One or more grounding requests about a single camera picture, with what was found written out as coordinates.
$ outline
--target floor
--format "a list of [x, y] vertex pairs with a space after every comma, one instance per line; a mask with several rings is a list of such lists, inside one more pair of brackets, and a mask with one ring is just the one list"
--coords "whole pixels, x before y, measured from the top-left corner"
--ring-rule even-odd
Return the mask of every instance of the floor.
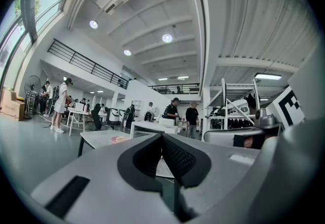
[[[63, 134], [50, 130], [50, 123], [39, 114], [32, 119], [15, 121], [0, 114], [0, 155], [2, 162], [10, 169], [13, 184], [25, 193], [31, 191], [45, 178], [58, 171], [77, 158], [80, 130], [73, 129], [69, 136], [68, 128], [62, 120]], [[94, 131], [92, 122], [86, 124], [87, 131]], [[128, 129], [119, 131], [129, 134]], [[92, 149], [84, 145], [83, 154]], [[173, 211], [174, 208], [174, 184], [173, 180], [156, 177], [164, 187], [163, 200]]]

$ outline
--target white pillar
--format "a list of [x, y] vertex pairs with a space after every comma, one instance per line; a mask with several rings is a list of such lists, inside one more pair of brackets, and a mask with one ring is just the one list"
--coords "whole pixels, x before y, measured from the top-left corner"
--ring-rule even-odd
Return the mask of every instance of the white pillar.
[[93, 99], [92, 99], [91, 110], [93, 110], [93, 109], [95, 108], [95, 105], [96, 105], [96, 98], [97, 98], [97, 96], [94, 95], [94, 96], [93, 96]]
[[118, 92], [114, 92], [111, 108], [116, 108]]
[[202, 141], [204, 141], [203, 136], [206, 131], [210, 129], [210, 120], [205, 116], [208, 115], [207, 105], [210, 103], [210, 87], [203, 88], [203, 127], [202, 127]]

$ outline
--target cardboard box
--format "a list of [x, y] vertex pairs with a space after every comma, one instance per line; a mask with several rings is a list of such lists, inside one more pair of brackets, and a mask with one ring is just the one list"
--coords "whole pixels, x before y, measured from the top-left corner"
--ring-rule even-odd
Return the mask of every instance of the cardboard box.
[[25, 103], [17, 100], [16, 92], [4, 89], [2, 100], [2, 113], [21, 121], [24, 119]]

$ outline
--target white metal frame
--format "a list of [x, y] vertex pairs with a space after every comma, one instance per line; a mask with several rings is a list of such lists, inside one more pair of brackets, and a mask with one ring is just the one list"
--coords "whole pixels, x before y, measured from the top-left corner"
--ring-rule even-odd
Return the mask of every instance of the white metal frame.
[[[250, 93], [255, 94], [255, 101], [256, 101], [256, 109], [258, 110], [260, 108], [259, 106], [259, 99], [258, 99], [258, 91], [257, 91], [257, 85], [256, 85], [256, 81], [255, 79], [252, 79], [252, 83], [251, 84], [226, 84], [224, 78], [221, 79], [221, 89], [219, 90], [219, 92], [211, 99], [211, 101], [208, 103], [208, 105], [206, 106], [206, 109], [208, 107], [211, 107], [211, 104], [216, 100], [216, 98], [222, 94], [223, 97], [223, 101], [222, 101], [222, 105], [223, 105], [223, 109], [225, 109], [225, 116], [210, 116], [207, 118], [208, 119], [223, 119], [223, 129], [227, 130], [228, 129], [228, 118], [246, 118], [247, 120], [249, 120], [252, 124], [254, 124], [254, 121], [251, 120], [251, 118], [255, 118], [255, 115], [246, 115], [245, 113], [243, 113], [236, 105], [234, 105], [234, 103], [232, 101], [230, 101], [227, 97], [227, 90], [230, 91], [236, 91], [236, 90], [247, 90], [248, 92], [242, 96], [239, 97], [239, 99], [242, 99], [243, 97], [249, 95]], [[228, 103], [233, 105], [238, 111], [239, 113], [241, 113], [241, 115], [228, 115]], [[207, 130], [210, 129], [210, 124], [209, 122], [207, 122]]]

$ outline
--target jeans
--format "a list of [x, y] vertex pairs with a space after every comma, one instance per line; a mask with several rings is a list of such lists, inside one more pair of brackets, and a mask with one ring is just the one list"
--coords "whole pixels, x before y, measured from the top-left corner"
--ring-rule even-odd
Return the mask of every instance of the jeans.
[[195, 139], [196, 134], [197, 134], [197, 125], [191, 124], [187, 130], [187, 137]]

